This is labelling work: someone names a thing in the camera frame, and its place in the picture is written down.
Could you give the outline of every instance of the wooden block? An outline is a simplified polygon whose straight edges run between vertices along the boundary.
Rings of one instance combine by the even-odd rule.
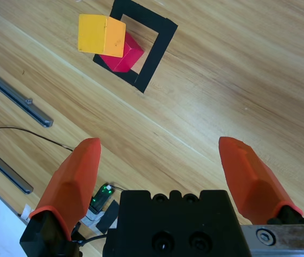
[[[79,16],[78,50],[115,57],[123,56],[125,23],[104,15]]]
[[[129,33],[125,33],[123,57],[101,55],[100,57],[114,72],[128,72],[143,54],[142,48]]]

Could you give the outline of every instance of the metal rail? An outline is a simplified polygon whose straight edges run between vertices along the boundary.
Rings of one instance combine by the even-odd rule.
[[[253,257],[304,256],[304,225],[242,225]]]
[[[0,158],[0,172],[4,174],[16,187],[18,187],[23,193],[30,194],[33,191],[33,187],[25,181],[20,175],[17,174],[9,165],[7,165]]]
[[[44,127],[51,127],[53,120],[33,104],[32,99],[28,99],[20,92],[0,78],[0,91],[33,119]]]

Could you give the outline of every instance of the wire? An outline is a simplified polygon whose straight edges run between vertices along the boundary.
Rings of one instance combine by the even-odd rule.
[[[126,191],[126,189],[123,189],[123,188],[120,188],[120,187],[118,187],[118,186],[114,186],[114,185],[110,185],[111,187],[113,187],[114,189],[117,189],[117,190],[119,190],[119,191]]]
[[[106,238],[106,237],[107,237],[107,234],[91,237],[89,239],[80,240],[80,241],[76,241],[76,242],[79,244],[79,246],[84,246],[85,244],[87,244],[87,243],[89,243],[91,241],[94,241],[94,240],[97,240],[97,239],[101,239],[101,238]]]
[[[63,145],[62,143],[58,143],[58,142],[56,142],[56,141],[54,141],[54,140],[52,140],[52,139],[49,139],[49,138],[46,138],[46,137],[44,137],[44,136],[42,136],[42,135],[36,134],[35,132],[32,132],[32,131],[30,131],[30,130],[26,130],[25,128],[14,127],[14,126],[3,126],[3,127],[0,127],[0,130],[1,130],[1,129],[11,129],[11,130],[21,130],[21,131],[25,131],[25,132],[28,132],[28,133],[30,133],[30,134],[32,134],[32,135],[35,135],[35,136],[39,137],[39,138],[45,139],[45,140],[47,140],[47,141],[49,141],[49,142],[51,142],[51,143],[54,143],[54,144],[56,144],[56,145],[58,145],[58,146],[61,146],[61,147],[65,148],[65,149],[67,149],[68,151],[71,151],[71,152],[73,151],[72,148],[69,148],[68,146]]]

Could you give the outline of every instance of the wooden table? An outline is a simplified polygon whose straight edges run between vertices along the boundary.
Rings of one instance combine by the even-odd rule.
[[[1,93],[0,125],[72,147],[99,137],[98,186],[152,195],[227,190],[218,139],[235,137],[304,211],[304,1],[137,2],[179,25],[145,94],[77,51],[78,15],[109,15],[112,0],[1,0],[0,76],[54,125],[41,127]],[[156,33],[123,20],[147,54]],[[0,173],[0,196],[17,212],[35,207],[68,154],[25,132],[0,131],[0,157],[34,187],[23,195]],[[100,256],[102,246],[93,242],[85,256]]]

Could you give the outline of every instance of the black square frame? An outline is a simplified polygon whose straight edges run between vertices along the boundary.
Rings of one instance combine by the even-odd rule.
[[[113,72],[99,55],[94,55],[93,61],[144,93],[178,25],[132,0],[115,0],[110,17],[121,20],[124,14],[158,32],[157,39],[140,73],[138,74],[133,70],[128,72]]]

